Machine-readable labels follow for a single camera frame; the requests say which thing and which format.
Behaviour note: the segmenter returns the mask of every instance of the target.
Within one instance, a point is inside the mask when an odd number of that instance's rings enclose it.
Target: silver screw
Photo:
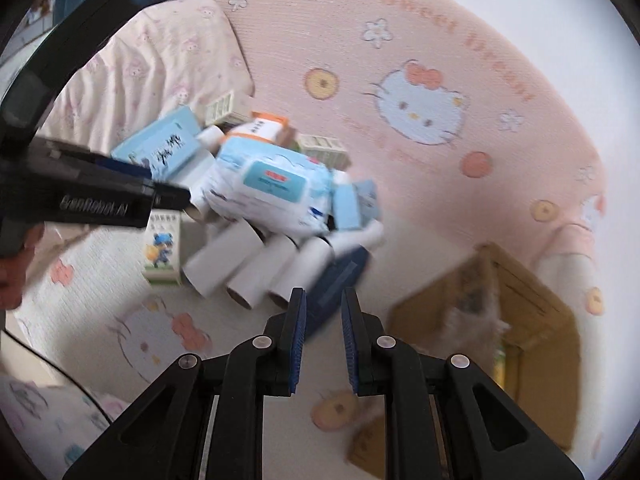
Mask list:
[[[259,335],[254,339],[254,346],[256,348],[269,348],[271,343],[271,338],[268,335]]]
[[[380,348],[393,348],[396,346],[396,340],[389,335],[381,335],[376,339],[376,343]]]
[[[466,368],[471,364],[471,361],[466,355],[456,354],[451,356],[451,364],[456,368]]]
[[[198,358],[193,354],[183,355],[178,361],[178,366],[183,370],[193,368],[196,364],[198,364]]]

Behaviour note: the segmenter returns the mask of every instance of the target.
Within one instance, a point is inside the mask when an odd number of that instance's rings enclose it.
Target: wet wipes package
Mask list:
[[[227,140],[203,186],[209,206],[272,232],[328,232],[332,174],[301,153],[244,137]]]

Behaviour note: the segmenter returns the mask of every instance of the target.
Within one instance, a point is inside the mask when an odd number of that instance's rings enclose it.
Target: red circle print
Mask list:
[[[494,170],[494,162],[485,152],[467,153],[460,162],[460,171],[470,178],[488,176]]]

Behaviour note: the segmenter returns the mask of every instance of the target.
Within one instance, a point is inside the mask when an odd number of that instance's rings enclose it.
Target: finger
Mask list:
[[[0,283],[24,286],[26,272],[35,254],[34,249],[20,251],[13,258],[0,260]]]
[[[24,239],[24,248],[32,249],[34,248],[42,237],[44,236],[44,224],[36,225],[36,227],[32,227],[27,232],[27,235]]]
[[[23,285],[11,285],[0,288],[0,310],[13,310],[22,304]]]

